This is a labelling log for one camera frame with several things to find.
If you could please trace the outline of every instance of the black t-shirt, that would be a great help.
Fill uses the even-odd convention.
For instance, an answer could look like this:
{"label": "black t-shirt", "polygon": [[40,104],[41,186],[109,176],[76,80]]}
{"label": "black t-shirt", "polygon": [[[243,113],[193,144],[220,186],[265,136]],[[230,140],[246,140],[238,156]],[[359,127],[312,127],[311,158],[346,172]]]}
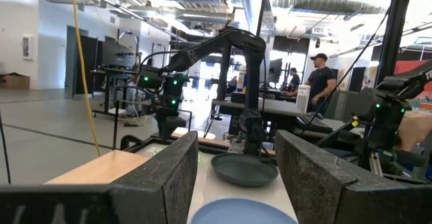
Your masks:
{"label": "black t-shirt", "polygon": [[298,88],[298,85],[300,85],[300,77],[297,74],[295,74],[292,76],[290,86],[292,86],[293,90],[295,90]]}
{"label": "black t-shirt", "polygon": [[309,100],[312,100],[314,96],[317,96],[320,92],[327,88],[327,81],[336,79],[336,76],[332,69],[324,67],[316,69],[309,76],[310,94]]}

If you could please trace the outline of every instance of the white container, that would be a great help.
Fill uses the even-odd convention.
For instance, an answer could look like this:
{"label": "white container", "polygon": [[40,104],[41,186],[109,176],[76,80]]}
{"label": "white container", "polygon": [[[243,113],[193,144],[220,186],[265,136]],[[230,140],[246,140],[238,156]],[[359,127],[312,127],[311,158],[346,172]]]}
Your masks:
{"label": "white container", "polygon": [[306,113],[308,110],[309,93],[311,92],[310,87],[311,86],[307,85],[298,86],[296,106],[302,113]]}
{"label": "white container", "polygon": [[240,72],[237,79],[236,92],[246,93],[246,86],[248,85],[248,75],[246,73],[246,66],[240,66]]}

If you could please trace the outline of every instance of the blue plate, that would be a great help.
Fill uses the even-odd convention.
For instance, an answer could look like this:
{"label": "blue plate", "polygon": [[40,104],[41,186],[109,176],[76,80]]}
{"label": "blue plate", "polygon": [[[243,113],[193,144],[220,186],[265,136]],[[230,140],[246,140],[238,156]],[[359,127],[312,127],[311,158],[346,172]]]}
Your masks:
{"label": "blue plate", "polygon": [[278,209],[253,200],[229,198],[200,208],[190,224],[297,224]]}

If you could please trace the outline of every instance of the baseball cap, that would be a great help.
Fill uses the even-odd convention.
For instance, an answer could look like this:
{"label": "baseball cap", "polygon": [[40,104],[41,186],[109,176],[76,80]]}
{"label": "baseball cap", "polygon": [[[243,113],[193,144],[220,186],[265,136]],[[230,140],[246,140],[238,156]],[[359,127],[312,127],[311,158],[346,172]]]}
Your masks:
{"label": "baseball cap", "polygon": [[323,53],[319,53],[315,56],[312,56],[310,59],[315,60],[316,58],[322,58],[322,59],[324,59],[324,61],[327,61],[327,59],[328,59],[327,56]]}

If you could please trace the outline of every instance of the cardboard box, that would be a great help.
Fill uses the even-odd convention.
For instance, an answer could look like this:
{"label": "cardboard box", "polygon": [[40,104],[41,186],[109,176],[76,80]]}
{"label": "cardboard box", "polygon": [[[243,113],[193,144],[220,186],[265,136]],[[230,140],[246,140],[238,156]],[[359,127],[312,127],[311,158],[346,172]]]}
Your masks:
{"label": "cardboard box", "polygon": [[30,89],[30,77],[19,74],[0,75],[0,88]]}

